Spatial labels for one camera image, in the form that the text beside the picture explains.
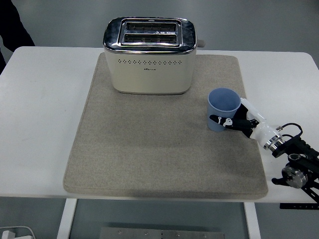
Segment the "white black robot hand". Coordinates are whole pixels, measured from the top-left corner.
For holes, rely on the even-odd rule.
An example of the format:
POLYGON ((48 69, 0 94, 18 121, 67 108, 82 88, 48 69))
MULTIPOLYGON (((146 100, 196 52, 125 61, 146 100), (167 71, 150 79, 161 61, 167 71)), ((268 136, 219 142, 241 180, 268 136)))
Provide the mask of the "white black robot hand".
POLYGON ((242 132, 246 137, 256 140, 265 149, 275 144, 282 144, 280 133, 267 123, 259 111, 246 98, 240 100, 241 105, 233 117, 211 114, 210 120, 226 129, 242 132))

